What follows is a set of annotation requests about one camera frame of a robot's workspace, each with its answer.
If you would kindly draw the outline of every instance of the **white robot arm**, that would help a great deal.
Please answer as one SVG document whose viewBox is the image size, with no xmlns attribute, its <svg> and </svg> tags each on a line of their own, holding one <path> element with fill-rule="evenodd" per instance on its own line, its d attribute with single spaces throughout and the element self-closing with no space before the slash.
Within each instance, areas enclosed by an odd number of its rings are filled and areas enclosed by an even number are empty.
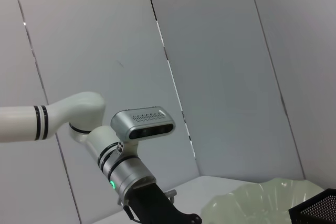
<svg viewBox="0 0 336 224">
<path fill-rule="evenodd" d="M 0 108 L 0 142 L 41 140 L 69 122 L 90 132 L 102 125 L 105 101 L 100 94 L 83 92 L 48 106 Z"/>
<path fill-rule="evenodd" d="M 69 123 L 71 137 L 86 146 L 131 220 L 201 224 L 198 215 L 183 214 L 173 206 L 138 157 L 139 141 L 174 131 L 170 115 L 161 107 L 125 110 L 114 115 L 111 126 L 102 126 L 105 106 L 100 94 L 83 92 L 48 106 L 0 108 L 0 143 L 44 140 Z"/>
</svg>

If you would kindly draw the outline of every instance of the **cable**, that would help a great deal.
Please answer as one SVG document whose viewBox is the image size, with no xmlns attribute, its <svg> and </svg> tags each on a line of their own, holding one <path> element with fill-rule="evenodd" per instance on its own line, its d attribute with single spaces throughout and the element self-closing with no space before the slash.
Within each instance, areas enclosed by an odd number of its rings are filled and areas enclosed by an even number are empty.
<svg viewBox="0 0 336 224">
<path fill-rule="evenodd" d="M 123 209 L 126 212 L 126 214 L 128 215 L 128 217 L 130 217 L 130 220 L 133 220 L 136 223 L 141 223 L 139 220 L 134 219 L 134 216 L 133 216 L 132 211 L 131 211 L 129 206 L 123 206 Z"/>
</svg>

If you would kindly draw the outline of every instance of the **white wall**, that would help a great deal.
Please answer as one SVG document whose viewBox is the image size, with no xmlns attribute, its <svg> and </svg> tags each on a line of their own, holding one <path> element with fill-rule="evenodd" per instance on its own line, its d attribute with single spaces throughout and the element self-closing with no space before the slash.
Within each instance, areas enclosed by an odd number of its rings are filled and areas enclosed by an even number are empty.
<svg viewBox="0 0 336 224">
<path fill-rule="evenodd" d="M 139 156 L 163 189 L 199 175 L 150 0 L 20 0 L 49 102 L 81 91 L 120 110 L 164 107 L 176 131 L 140 143 Z M 64 126 L 61 148 L 82 223 L 120 210 L 117 194 Z"/>
<path fill-rule="evenodd" d="M 18 2 L 0 6 L 0 106 L 46 104 Z M 0 222 L 79 223 L 55 137 L 0 144 Z"/>
<path fill-rule="evenodd" d="M 302 179 L 254 0 L 153 0 L 202 175 Z"/>
<path fill-rule="evenodd" d="M 307 179 L 336 187 L 336 0 L 256 0 Z"/>
</svg>

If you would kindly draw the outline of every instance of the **white table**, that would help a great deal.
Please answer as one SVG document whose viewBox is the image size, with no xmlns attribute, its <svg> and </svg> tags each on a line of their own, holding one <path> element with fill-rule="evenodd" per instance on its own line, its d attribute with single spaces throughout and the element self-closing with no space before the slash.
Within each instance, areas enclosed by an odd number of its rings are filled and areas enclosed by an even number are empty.
<svg viewBox="0 0 336 224">
<path fill-rule="evenodd" d="M 235 190 L 245 184 L 244 181 L 232 180 L 227 178 L 216 178 L 202 176 L 185 184 L 175 187 L 174 206 L 186 214 L 200 214 L 201 209 L 214 196 L 223 195 Z M 124 211 L 112 215 L 106 219 L 95 222 L 94 224 L 135 224 L 131 221 Z"/>
</svg>

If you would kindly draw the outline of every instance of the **green led light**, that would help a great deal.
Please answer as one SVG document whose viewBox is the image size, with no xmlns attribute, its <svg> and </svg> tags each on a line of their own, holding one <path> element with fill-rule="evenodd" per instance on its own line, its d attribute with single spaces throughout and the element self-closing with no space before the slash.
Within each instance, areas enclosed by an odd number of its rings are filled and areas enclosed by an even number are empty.
<svg viewBox="0 0 336 224">
<path fill-rule="evenodd" d="M 113 186 L 113 189 L 115 189 L 116 187 L 116 185 L 114 184 L 114 182 L 113 181 L 110 181 L 110 183 L 111 183 L 111 185 Z"/>
</svg>

